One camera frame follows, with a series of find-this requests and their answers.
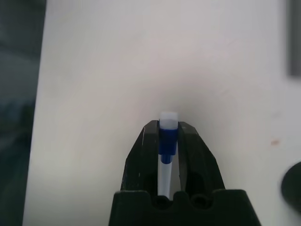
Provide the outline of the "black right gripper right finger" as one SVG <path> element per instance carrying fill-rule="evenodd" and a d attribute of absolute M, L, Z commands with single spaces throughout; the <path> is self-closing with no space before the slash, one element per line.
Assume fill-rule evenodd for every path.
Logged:
<path fill-rule="evenodd" d="M 211 195 L 225 185 L 214 155 L 197 130 L 179 122 L 178 159 L 181 190 L 188 195 Z"/>

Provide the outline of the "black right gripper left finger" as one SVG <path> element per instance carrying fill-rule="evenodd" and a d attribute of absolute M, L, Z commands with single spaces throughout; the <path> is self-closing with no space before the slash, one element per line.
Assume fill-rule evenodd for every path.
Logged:
<path fill-rule="evenodd" d="M 121 190 L 158 195 L 158 132 L 157 120 L 143 127 L 126 158 Z"/>

